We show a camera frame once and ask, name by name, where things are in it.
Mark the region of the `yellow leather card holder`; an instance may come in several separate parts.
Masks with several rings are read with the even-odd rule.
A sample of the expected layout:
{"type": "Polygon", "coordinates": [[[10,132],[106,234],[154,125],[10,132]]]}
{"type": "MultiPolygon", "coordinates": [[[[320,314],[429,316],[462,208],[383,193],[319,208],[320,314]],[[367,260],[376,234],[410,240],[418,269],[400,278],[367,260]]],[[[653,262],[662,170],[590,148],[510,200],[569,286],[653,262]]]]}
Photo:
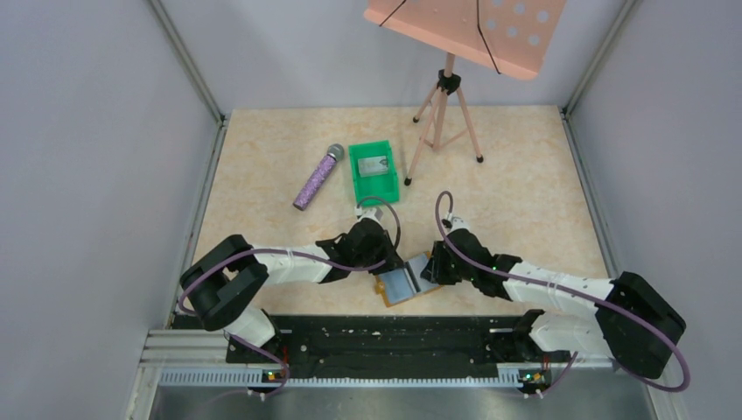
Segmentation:
{"type": "Polygon", "coordinates": [[[413,298],[437,291],[442,285],[422,278],[422,272],[431,259],[425,252],[410,258],[400,269],[375,276],[374,290],[386,307],[405,303],[413,298]]]}

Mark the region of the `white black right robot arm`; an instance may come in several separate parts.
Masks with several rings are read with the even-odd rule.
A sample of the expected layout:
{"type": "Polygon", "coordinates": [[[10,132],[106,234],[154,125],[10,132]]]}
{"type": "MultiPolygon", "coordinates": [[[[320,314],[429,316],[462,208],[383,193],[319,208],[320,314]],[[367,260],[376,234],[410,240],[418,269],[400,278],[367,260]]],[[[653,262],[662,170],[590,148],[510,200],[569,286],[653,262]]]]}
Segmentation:
{"type": "Polygon", "coordinates": [[[469,230],[436,241],[421,273],[441,285],[467,281],[491,298],[531,304],[525,331],[544,352],[604,355],[645,379],[659,378],[672,356],[660,339],[683,336],[680,314],[642,276],[589,278],[543,269],[516,255],[492,254],[469,230]]]}

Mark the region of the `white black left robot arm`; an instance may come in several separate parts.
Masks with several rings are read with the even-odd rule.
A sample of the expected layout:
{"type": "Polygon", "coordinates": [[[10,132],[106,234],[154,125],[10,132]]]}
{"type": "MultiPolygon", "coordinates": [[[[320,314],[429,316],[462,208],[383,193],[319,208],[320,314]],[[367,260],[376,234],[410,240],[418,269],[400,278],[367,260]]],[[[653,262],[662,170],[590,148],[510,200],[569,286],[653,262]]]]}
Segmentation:
{"type": "Polygon", "coordinates": [[[353,272],[385,274],[402,268],[389,233],[369,218],[332,239],[294,248],[256,248],[232,234],[187,269],[179,279],[178,305],[208,332],[263,348],[277,337],[266,311],[252,305],[261,288],[307,282],[329,284],[353,272]]]}

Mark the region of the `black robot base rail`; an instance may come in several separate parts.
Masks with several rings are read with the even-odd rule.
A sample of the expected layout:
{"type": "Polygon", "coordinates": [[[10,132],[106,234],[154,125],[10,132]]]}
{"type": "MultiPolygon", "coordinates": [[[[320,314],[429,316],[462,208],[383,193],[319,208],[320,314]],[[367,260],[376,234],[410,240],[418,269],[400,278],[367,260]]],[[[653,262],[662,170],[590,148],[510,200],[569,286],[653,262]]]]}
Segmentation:
{"type": "Polygon", "coordinates": [[[621,376],[610,359],[540,350],[523,316],[277,315],[277,341],[258,353],[178,316],[148,334],[141,355],[174,386],[285,388],[501,388],[537,396],[582,370],[621,376]]]}

